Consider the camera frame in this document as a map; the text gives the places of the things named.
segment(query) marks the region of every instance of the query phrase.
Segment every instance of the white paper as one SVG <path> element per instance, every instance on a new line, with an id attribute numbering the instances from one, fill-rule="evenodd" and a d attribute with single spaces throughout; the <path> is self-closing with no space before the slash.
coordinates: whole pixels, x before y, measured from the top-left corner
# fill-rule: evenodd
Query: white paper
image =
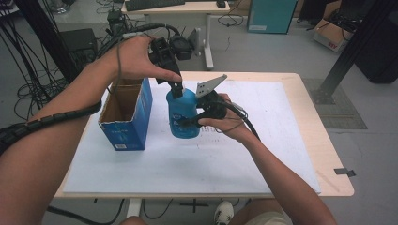
<path id="1" fill-rule="evenodd" d="M 197 82 L 184 82 L 196 91 Z M 235 140 L 202 127 L 194 139 L 175 138 L 168 124 L 170 86 L 151 81 L 152 112 L 144 151 L 117 152 L 92 116 L 72 162 L 65 192 L 130 194 L 270 194 L 249 152 Z M 320 186 L 280 82 L 225 81 L 262 142 L 316 192 Z"/>

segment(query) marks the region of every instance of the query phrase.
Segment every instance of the white shoe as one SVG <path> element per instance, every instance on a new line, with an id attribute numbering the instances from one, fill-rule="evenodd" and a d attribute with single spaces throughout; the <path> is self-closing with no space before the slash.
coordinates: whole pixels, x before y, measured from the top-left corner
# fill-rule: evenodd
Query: white shoe
<path id="1" fill-rule="evenodd" d="M 234 216 L 234 207 L 230 202 L 224 201 L 219 204 L 214 213 L 215 225 L 227 225 Z"/>

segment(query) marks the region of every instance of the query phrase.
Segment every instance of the person's right hand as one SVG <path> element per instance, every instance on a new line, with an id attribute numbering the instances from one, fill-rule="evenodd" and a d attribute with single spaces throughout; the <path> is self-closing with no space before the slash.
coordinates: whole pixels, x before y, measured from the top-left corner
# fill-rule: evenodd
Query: person's right hand
<path id="1" fill-rule="evenodd" d="M 231 99 L 228 95 L 219 95 L 225 100 L 225 102 L 231 104 Z M 252 132 L 246 128 L 243 120 L 231 110 L 227 110 L 227 114 L 223 119 L 204 118 L 200 119 L 198 122 L 203 126 L 215 127 L 222 131 L 226 136 L 235 139 L 240 143 L 248 136 L 253 135 Z"/>

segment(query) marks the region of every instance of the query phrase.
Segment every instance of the blue bottle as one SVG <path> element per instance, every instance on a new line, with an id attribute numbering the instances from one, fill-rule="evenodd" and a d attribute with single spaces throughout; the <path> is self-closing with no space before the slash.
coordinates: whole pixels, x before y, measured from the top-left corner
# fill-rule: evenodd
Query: blue bottle
<path id="1" fill-rule="evenodd" d="M 167 93 L 166 99 L 169 103 L 170 129 L 175 137 L 190 139 L 199 135 L 196 125 L 181 126 L 178 121 L 193 118 L 198 114 L 196 111 L 196 96 L 190 89 L 184 88 L 182 97 L 173 98 L 172 92 Z"/>

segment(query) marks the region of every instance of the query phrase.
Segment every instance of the white table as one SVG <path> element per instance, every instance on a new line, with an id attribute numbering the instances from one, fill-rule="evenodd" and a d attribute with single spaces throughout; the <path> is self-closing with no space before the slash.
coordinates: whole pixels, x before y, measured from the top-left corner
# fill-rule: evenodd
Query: white table
<path id="1" fill-rule="evenodd" d="M 346 175 L 336 174 L 334 169 L 343 168 L 328 133 L 315 110 L 313 103 L 302 83 L 299 75 L 291 73 L 250 73 L 250 72 L 224 72 L 229 80 L 252 82 L 278 82 L 283 84 L 284 91 L 290 103 L 290 108 L 296 118 L 298 130 L 308 151 L 308 155 L 314 166 L 316 178 L 321 187 L 320 196 L 350 196 L 354 189 Z M 221 72 L 182 72 L 185 81 L 206 81 L 223 75 Z M 77 193 L 64 192 L 66 179 L 58 189 L 55 197 L 79 198 L 79 197 L 113 197 L 113 198 L 147 198 L 147 197 L 206 197 L 202 193 Z M 257 194 L 228 194 L 219 197 L 267 197 L 269 193 Z"/>
<path id="2" fill-rule="evenodd" d="M 215 2 L 186 2 L 185 5 L 173 6 L 173 7 L 159 7 L 146 10 L 137 11 L 126 11 L 126 7 L 123 4 L 122 13 L 127 15 L 144 14 L 145 21 L 151 23 L 158 18 L 157 23 L 166 23 L 164 20 L 171 21 L 182 21 L 184 23 L 196 23 L 198 24 L 201 19 L 200 15 L 206 16 L 206 37 L 204 40 L 204 53 L 206 59 L 207 69 L 213 69 L 213 58 L 210 50 L 210 16 L 211 14 L 227 14 L 230 7 L 225 2 L 225 8 L 218 8 Z"/>

